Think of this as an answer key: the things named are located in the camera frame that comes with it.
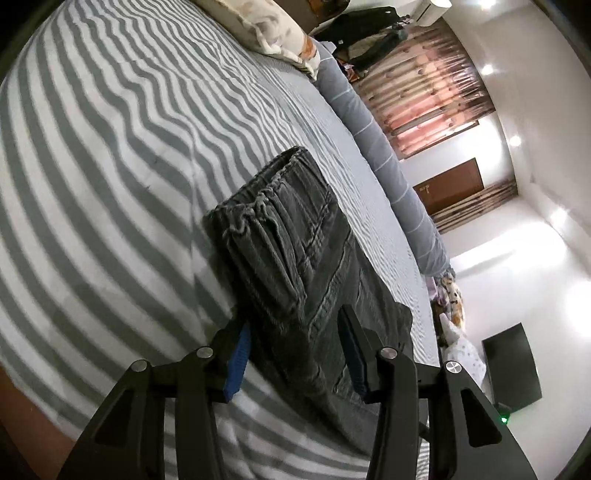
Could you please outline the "dark grey denim pants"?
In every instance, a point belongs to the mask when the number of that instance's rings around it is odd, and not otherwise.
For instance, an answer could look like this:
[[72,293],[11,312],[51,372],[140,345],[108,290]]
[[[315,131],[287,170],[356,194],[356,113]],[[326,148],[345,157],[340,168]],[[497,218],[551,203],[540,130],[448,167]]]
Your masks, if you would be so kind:
[[379,409],[353,389],[339,309],[351,306],[406,354],[413,315],[370,264],[314,158],[284,151],[208,219],[256,369],[308,422],[370,454]]

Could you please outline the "black television screen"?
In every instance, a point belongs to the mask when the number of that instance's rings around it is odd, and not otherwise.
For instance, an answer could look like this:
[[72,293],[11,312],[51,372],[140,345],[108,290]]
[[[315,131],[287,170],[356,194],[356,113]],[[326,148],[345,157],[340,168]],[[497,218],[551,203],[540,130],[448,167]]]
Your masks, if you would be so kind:
[[516,411],[542,398],[534,356],[521,323],[485,339],[483,347],[497,403]]

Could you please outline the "pile of clothes beside bed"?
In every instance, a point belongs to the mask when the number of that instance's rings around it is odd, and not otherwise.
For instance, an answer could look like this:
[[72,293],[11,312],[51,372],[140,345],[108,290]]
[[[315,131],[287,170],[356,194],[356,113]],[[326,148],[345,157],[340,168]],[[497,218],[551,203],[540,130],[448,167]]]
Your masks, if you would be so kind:
[[441,276],[430,277],[427,285],[443,360],[460,363],[481,387],[487,367],[477,347],[468,338],[464,301],[455,272],[449,269]]

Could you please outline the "striped side curtain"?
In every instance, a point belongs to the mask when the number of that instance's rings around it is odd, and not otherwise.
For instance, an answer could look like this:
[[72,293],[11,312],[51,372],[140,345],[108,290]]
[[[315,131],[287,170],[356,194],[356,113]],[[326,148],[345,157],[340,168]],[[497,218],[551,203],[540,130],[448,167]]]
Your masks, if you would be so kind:
[[499,208],[518,196],[515,179],[498,182],[443,210],[432,219],[441,234],[455,230]]

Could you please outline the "brown wooden door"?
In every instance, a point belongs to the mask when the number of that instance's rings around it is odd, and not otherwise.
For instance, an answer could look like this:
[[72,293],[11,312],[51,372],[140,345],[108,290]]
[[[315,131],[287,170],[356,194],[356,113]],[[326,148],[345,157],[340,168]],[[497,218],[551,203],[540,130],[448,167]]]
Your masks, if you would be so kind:
[[429,215],[482,191],[484,183],[475,159],[436,175],[414,187]]

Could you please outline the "grey white striped bed sheet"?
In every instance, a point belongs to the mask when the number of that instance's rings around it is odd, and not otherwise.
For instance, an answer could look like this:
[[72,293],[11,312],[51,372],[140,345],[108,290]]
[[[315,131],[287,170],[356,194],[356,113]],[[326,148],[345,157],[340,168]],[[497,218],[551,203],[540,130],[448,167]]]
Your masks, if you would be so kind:
[[[430,277],[316,80],[191,1],[61,1],[28,36],[1,84],[1,423],[39,477],[61,479],[133,362],[249,327],[208,218],[294,147],[411,310],[403,353],[437,363]],[[225,478],[369,472],[370,454],[294,411],[250,356],[213,409]]]

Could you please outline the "brown patterned curtain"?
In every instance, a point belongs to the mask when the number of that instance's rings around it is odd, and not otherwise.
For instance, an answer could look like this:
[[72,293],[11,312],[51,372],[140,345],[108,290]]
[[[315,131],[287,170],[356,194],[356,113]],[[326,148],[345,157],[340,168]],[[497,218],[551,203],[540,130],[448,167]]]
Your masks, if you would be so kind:
[[495,111],[475,65],[444,19],[407,32],[407,40],[355,84],[401,159]]

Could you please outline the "grey rolled blanket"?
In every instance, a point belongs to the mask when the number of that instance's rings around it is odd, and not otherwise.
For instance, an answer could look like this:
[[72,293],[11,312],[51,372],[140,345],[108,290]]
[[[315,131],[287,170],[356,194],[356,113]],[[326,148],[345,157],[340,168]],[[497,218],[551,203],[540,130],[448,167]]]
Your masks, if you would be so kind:
[[443,239],[404,175],[397,154],[335,57],[321,43],[315,46],[320,53],[315,85],[368,161],[406,235],[420,272],[426,277],[443,276],[451,270]]

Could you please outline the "white air conditioner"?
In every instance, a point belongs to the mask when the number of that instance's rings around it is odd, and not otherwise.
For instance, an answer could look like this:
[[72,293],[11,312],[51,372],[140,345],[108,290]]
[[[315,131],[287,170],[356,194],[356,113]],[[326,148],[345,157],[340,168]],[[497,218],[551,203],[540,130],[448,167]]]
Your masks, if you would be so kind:
[[429,27],[450,10],[452,6],[450,0],[421,0],[412,14],[412,19],[420,27]]

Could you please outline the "white floral pillow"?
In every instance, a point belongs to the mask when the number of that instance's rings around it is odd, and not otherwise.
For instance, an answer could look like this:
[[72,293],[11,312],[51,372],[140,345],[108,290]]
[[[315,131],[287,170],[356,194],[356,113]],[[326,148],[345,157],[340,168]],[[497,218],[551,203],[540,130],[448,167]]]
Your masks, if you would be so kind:
[[321,55],[315,42],[274,1],[197,0],[194,4],[221,24],[242,46],[282,60],[317,79]]

